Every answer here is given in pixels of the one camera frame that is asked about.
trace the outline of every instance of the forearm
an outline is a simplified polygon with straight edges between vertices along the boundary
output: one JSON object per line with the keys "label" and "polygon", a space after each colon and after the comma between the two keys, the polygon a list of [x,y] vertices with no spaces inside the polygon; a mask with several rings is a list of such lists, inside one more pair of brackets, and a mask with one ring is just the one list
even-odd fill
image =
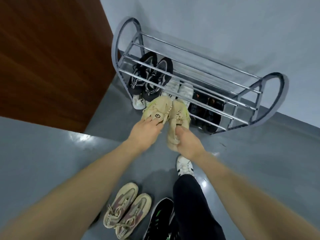
{"label": "forearm", "polygon": [[15,219],[4,239],[80,239],[140,151],[125,141]]}
{"label": "forearm", "polygon": [[247,240],[319,239],[319,232],[280,202],[250,185],[210,153],[195,159]]}

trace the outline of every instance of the wall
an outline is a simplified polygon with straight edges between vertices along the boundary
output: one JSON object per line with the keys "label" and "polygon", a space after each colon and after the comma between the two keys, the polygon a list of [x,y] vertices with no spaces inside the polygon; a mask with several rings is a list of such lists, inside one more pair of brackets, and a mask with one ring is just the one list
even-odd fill
{"label": "wall", "polygon": [[[317,105],[320,0],[101,0],[101,3],[113,32],[125,16],[133,16],[144,27],[194,44],[205,53],[259,76],[274,71],[286,74],[290,88],[279,112],[320,127]],[[122,50],[125,40],[131,39],[129,33],[125,36],[120,41]],[[267,84],[262,105],[269,107],[277,92],[277,82]]]}

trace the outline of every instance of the black pants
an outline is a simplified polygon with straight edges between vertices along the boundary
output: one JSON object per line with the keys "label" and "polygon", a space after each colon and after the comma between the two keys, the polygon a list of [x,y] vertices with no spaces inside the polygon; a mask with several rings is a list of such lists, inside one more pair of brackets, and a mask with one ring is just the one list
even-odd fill
{"label": "black pants", "polygon": [[214,219],[196,179],[182,175],[173,186],[174,212],[182,240],[223,239],[222,227]]}

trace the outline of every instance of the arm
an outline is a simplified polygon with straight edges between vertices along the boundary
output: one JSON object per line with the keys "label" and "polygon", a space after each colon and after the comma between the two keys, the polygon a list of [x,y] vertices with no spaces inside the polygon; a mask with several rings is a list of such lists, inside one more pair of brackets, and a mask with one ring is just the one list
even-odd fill
{"label": "arm", "polygon": [[246,240],[320,239],[305,219],[237,175],[203,148],[190,130],[177,126],[178,151],[207,175],[230,218]]}
{"label": "arm", "polygon": [[139,121],[126,141],[14,219],[0,239],[81,239],[126,168],[156,141],[158,123]]}

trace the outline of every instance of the brown door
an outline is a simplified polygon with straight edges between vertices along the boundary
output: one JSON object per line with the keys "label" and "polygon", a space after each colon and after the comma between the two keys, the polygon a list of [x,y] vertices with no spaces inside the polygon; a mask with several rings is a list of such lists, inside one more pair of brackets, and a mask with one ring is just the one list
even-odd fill
{"label": "brown door", "polygon": [[0,116],[83,132],[111,83],[100,0],[0,0]]}

